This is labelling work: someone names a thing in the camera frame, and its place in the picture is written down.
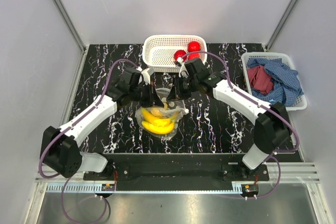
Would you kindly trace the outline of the polka dot zip top bag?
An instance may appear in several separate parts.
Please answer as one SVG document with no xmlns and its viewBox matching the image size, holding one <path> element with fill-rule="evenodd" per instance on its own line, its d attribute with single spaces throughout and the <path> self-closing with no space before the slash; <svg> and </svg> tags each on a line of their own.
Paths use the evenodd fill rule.
<svg viewBox="0 0 336 224">
<path fill-rule="evenodd" d="M 141 129 L 153 137 L 169 141 L 176 135 L 179 121 L 190 111 L 183 100 L 167 102 L 169 89 L 158 88 L 156 92 L 164 107 L 140 107 L 135 113 L 135 118 Z"/>
</svg>

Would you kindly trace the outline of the yellow fake banana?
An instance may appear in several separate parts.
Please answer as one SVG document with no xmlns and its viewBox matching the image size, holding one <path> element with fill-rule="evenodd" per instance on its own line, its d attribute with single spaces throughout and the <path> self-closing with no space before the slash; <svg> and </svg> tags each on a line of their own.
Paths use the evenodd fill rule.
<svg viewBox="0 0 336 224">
<path fill-rule="evenodd" d="M 175 121 L 177 115 L 173 115 L 169 118 L 157 118 L 145 108 L 141 109 L 144 120 L 141 125 L 145 130 L 157 135 L 166 135 L 171 133 L 175 128 Z"/>
</svg>

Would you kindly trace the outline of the red fake tomato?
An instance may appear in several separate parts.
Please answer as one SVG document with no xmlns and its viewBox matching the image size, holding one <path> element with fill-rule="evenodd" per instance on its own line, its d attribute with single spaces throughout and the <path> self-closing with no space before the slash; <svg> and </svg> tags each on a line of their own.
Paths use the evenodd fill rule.
<svg viewBox="0 0 336 224">
<path fill-rule="evenodd" d="M 177 50 L 175 53 L 174 53 L 174 60 L 175 61 L 185 61 L 185 56 L 186 55 L 186 51 L 185 50 Z"/>
</svg>

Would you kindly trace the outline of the small red fake fruit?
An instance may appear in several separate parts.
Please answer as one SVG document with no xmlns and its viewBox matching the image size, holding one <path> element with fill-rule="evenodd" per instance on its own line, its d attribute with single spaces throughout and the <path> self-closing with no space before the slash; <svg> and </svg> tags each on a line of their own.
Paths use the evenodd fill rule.
<svg viewBox="0 0 336 224">
<path fill-rule="evenodd" d="M 197 58 L 200 58 L 199 53 L 192 53 L 188 56 L 188 60 L 197 59 Z"/>
</svg>

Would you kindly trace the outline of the red fake apple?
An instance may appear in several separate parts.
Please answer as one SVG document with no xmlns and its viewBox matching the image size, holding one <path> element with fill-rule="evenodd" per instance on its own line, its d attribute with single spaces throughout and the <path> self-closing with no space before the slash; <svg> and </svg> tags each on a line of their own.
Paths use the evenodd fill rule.
<svg viewBox="0 0 336 224">
<path fill-rule="evenodd" d="M 201 46 L 198 41 L 191 41 L 188 43 L 188 52 L 195 52 L 195 51 L 200 51 Z"/>
</svg>

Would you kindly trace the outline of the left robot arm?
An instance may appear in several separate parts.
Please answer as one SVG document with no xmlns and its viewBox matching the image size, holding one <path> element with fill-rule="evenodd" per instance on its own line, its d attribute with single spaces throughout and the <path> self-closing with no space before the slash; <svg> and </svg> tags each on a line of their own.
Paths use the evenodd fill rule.
<svg viewBox="0 0 336 224">
<path fill-rule="evenodd" d="M 142 107 L 162 107 L 152 80 L 154 70 L 126 68 L 121 76 L 109 81 L 103 93 L 78 116 L 66 124 L 48 127 L 43 133 L 40 164 L 57 175 L 69 178 L 77 172 L 95 172 L 103 180 L 113 175 L 113 167 L 99 153 L 86 153 L 79 147 L 85 138 L 122 106 L 138 102 Z"/>
</svg>

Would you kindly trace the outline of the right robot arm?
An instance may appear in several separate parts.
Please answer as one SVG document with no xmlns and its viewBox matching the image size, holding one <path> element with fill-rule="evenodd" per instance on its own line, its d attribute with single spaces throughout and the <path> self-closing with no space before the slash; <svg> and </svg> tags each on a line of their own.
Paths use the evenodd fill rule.
<svg viewBox="0 0 336 224">
<path fill-rule="evenodd" d="M 173 79 L 168 101 L 186 100 L 199 91 L 231 106 L 253 123 L 254 143 L 238 167 L 242 179 L 252 179 L 257 167 L 291 138 L 293 129 L 286 108 L 279 102 L 271 104 L 250 95 L 221 72 L 211 73 L 199 58 L 187 62 L 179 59 L 176 64 L 180 69 Z"/>
</svg>

